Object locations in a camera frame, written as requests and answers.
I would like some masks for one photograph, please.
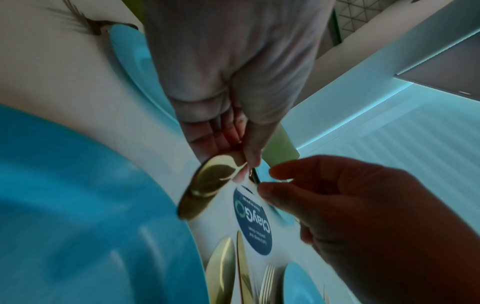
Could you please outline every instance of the light green object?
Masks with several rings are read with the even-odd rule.
[[[122,0],[126,7],[144,24],[144,3],[142,0]]]
[[[143,24],[144,4],[142,0],[122,0],[128,9],[138,18]],[[263,150],[262,158],[270,166],[276,166],[289,160],[298,159],[299,152],[295,149],[288,134],[282,125],[279,125],[267,146]]]
[[[282,125],[279,125],[263,150],[262,158],[270,168],[272,168],[286,161],[298,159],[299,157],[300,154],[295,149],[287,132]]]

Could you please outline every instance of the round sticker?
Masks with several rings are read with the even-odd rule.
[[[235,189],[233,206],[240,229],[249,244],[261,255],[272,250],[272,232],[264,209]]]

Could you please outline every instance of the gold spoon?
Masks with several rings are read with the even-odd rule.
[[[180,219],[192,220],[213,201],[221,188],[247,164],[242,151],[220,154],[209,159],[197,170],[178,204]]]
[[[224,237],[218,242],[205,269],[211,304],[230,304],[235,285],[236,259],[234,241]]]

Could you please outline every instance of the knife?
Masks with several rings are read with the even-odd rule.
[[[238,275],[240,276],[241,301],[243,304],[255,304],[250,281],[249,266],[245,255],[244,239],[239,230],[236,234],[236,249],[238,254]]]

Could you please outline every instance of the turquoise plate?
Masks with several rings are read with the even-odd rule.
[[[178,124],[175,111],[160,86],[145,35],[128,26],[114,25],[110,29],[110,42],[118,61],[140,91]]]
[[[260,167],[256,168],[256,175],[258,176],[258,180],[261,183],[273,183],[273,182],[280,182],[279,180],[276,180],[270,176],[269,173],[270,166],[262,159]],[[293,215],[286,213],[283,210],[280,210],[278,208],[275,208],[271,206],[273,210],[277,212],[277,214],[282,218],[282,220],[288,224],[288,225],[293,225],[295,223],[295,218]]]
[[[289,263],[283,274],[283,304],[325,304],[309,274],[297,263]]]
[[[189,227],[147,174],[4,106],[0,129],[0,303],[209,303]]]

